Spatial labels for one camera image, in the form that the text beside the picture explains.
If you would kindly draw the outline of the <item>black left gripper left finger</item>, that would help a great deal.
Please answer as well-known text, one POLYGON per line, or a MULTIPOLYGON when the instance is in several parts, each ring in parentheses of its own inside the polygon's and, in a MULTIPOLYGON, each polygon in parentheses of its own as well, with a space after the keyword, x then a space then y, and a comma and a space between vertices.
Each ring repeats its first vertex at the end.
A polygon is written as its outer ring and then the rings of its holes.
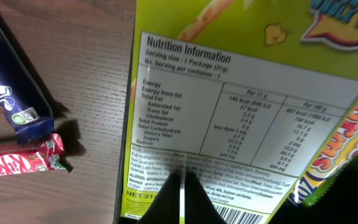
POLYGON ((137 224, 179 224, 181 176, 170 174, 137 224))

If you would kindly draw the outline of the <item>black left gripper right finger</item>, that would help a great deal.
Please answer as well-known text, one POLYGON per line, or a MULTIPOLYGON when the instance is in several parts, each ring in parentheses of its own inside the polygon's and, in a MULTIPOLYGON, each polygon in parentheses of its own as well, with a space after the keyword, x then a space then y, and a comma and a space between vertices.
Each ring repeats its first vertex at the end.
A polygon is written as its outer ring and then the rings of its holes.
POLYGON ((185 177, 185 224, 226 224, 194 172, 185 177))

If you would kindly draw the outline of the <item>green yellow snack box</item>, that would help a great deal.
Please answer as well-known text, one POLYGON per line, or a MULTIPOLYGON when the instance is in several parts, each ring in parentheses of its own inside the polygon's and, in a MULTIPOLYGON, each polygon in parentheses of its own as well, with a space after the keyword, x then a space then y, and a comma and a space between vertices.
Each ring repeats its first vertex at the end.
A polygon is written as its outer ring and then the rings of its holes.
POLYGON ((195 172, 228 223, 312 205, 358 153, 358 0, 138 0, 116 223, 195 172))

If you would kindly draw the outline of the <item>black box with lid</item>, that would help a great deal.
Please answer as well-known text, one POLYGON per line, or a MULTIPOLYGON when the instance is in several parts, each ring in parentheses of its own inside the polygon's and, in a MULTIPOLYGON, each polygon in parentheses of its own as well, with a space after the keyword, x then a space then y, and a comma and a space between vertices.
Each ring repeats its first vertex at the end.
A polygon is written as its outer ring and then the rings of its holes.
POLYGON ((358 49, 306 21, 135 26, 120 214, 143 216, 172 172, 195 172, 229 223, 267 223, 358 100, 358 49))

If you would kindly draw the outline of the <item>colourful gummy candy bag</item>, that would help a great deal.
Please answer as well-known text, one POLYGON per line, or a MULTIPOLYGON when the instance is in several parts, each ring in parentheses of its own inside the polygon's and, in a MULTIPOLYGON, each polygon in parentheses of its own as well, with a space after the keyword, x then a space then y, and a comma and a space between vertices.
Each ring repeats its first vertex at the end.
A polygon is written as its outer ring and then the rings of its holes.
POLYGON ((324 196, 343 168, 356 155, 358 155, 358 103, 295 185, 287 201, 296 206, 313 206, 324 196))

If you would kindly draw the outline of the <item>red KitKat bar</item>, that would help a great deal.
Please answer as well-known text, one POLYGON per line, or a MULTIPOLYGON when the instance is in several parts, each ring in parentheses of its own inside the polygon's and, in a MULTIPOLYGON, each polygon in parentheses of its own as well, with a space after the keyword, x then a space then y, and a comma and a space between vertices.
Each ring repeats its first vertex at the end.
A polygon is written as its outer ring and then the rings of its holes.
POLYGON ((63 141, 57 133, 23 145, 0 142, 0 176, 62 169, 71 172, 73 166, 66 159, 63 141))

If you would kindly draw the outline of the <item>purple Dairy Milk bar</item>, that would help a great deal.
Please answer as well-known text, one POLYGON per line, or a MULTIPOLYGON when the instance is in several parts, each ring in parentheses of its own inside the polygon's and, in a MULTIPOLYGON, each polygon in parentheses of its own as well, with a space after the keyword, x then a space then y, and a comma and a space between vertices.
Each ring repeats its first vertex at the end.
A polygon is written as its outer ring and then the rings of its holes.
POLYGON ((0 108, 19 144, 54 131, 52 109, 0 26, 0 108))

